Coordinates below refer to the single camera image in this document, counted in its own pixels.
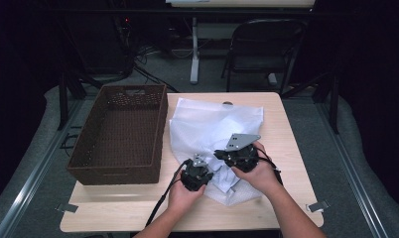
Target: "table leg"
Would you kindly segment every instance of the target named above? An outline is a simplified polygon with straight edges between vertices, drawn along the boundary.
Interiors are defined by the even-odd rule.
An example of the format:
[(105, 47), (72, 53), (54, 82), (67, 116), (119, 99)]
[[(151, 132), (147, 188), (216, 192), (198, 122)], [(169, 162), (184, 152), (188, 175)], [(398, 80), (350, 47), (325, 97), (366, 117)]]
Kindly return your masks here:
[(197, 18), (193, 18), (193, 65), (191, 67), (191, 84), (199, 83), (199, 39), (197, 35)]

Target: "wicker basket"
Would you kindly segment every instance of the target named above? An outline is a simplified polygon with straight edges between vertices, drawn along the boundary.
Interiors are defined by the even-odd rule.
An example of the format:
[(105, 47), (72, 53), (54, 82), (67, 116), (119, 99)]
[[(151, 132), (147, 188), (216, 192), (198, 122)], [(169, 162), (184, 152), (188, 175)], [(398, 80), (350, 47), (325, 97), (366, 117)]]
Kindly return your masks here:
[(158, 182), (167, 113), (165, 85), (103, 86), (67, 170), (84, 185)]

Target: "table top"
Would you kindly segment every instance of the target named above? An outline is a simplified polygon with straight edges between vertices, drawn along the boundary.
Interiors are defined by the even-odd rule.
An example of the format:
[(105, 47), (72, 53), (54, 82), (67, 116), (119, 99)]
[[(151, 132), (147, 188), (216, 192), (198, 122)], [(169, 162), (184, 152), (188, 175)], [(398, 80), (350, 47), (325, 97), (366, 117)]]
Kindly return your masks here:
[[(305, 213), (318, 225), (324, 223), (320, 212), (310, 212), (307, 204), (317, 202), (290, 127), (281, 99), (273, 92), (239, 93), (169, 93), (169, 112), (163, 137), (162, 167), (159, 183), (123, 185), (75, 184), (69, 204), (78, 206), (76, 213), (64, 214), (63, 232), (140, 231), (154, 206), (165, 192), (179, 163), (170, 146), (169, 119), (178, 99), (187, 98), (264, 108), (260, 128), (261, 142), (267, 154), (280, 168), (283, 184)], [(163, 202), (156, 217), (167, 207)], [(233, 206), (225, 206), (207, 196), (201, 197), (174, 231), (277, 229), (279, 224), (271, 203), (265, 196)]]
[(209, 1), (176, 1), (173, 7), (204, 8), (312, 8), (315, 0), (209, 0)]

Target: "person's hand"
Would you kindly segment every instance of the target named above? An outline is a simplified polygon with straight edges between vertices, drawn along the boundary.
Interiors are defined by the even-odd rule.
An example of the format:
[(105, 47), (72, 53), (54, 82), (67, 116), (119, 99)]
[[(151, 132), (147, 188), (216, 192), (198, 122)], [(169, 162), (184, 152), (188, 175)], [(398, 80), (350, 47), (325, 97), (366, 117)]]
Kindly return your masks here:
[[(254, 147), (265, 152), (264, 146), (259, 142), (253, 143)], [(258, 156), (266, 158), (265, 155), (258, 150)], [(253, 187), (264, 192), (274, 186), (280, 185), (274, 175), (274, 170), (269, 163), (259, 161), (258, 165), (249, 173), (244, 173), (236, 167), (231, 168), (234, 173), (240, 178), (247, 180)]]
[(185, 214), (190, 210), (191, 206), (196, 202), (198, 198), (203, 195), (205, 191), (205, 185), (203, 185), (198, 191), (189, 191), (180, 181), (181, 172), (178, 173), (175, 184), (172, 185), (169, 193), (169, 204), (168, 209), (172, 212), (178, 212)]

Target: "metal bracket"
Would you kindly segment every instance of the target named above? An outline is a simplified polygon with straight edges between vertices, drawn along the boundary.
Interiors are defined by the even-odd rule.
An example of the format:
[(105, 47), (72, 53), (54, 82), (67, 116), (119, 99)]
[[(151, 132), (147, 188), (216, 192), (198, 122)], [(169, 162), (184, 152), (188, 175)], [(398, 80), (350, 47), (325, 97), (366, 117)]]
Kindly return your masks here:
[(195, 154), (193, 161), (194, 161), (193, 163), (194, 167), (206, 167), (207, 165), (206, 161), (203, 160), (202, 155)]
[(60, 212), (63, 212), (63, 213), (65, 213), (66, 211), (75, 213), (77, 209), (78, 209), (78, 206), (72, 205), (72, 204), (68, 204), (68, 203), (67, 203), (67, 204), (62, 204), (62, 203), (60, 203), (60, 204), (58, 204), (58, 206), (55, 208), (55, 210), (60, 211)]
[(307, 210), (309, 210), (311, 212), (315, 212), (315, 211), (324, 212), (324, 209), (327, 209), (329, 207), (330, 207), (330, 205), (326, 200), (314, 203), (312, 205), (306, 205)]
[(259, 139), (261, 139), (260, 135), (233, 133), (224, 151), (225, 152), (239, 151)]

